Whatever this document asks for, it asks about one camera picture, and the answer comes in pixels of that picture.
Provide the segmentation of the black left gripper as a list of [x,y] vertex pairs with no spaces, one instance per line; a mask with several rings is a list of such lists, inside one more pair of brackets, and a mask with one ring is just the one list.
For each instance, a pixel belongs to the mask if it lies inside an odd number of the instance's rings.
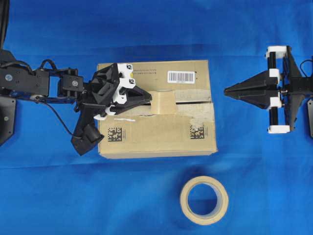
[[84,88],[80,104],[91,109],[95,120],[105,120],[107,115],[121,114],[151,100],[149,92],[136,86],[132,64],[113,63],[95,72]]

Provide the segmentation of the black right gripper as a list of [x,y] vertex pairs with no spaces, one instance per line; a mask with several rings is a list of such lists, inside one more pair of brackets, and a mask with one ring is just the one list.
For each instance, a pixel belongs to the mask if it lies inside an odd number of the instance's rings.
[[[302,77],[290,46],[269,46],[268,70],[224,90],[224,95],[269,110],[268,133],[286,134],[295,129],[302,94],[296,82]],[[239,92],[277,85],[277,92]]]

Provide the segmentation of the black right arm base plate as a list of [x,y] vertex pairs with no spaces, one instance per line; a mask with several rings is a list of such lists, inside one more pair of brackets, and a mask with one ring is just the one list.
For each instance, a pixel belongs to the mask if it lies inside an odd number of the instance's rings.
[[313,138],[313,97],[310,97],[306,102],[307,124],[310,138]]

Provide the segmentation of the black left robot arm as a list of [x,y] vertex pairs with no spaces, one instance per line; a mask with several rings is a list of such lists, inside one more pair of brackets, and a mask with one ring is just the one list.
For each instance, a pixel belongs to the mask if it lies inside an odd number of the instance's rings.
[[148,103],[152,96],[136,85],[131,64],[113,63],[84,82],[77,69],[57,69],[53,61],[31,67],[0,51],[0,94],[42,103],[76,103],[80,120],[104,120]]

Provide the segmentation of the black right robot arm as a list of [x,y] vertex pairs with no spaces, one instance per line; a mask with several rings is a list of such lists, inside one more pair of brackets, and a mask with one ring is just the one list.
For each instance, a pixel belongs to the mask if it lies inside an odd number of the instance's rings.
[[298,66],[290,46],[269,46],[267,70],[224,90],[224,95],[268,110],[270,134],[295,129],[297,113],[306,99],[313,97],[313,77]]

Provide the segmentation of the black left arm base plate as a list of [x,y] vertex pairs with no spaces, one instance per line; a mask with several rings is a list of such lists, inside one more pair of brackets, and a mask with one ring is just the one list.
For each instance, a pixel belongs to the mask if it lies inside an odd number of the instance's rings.
[[0,145],[14,134],[16,106],[16,99],[0,97]]

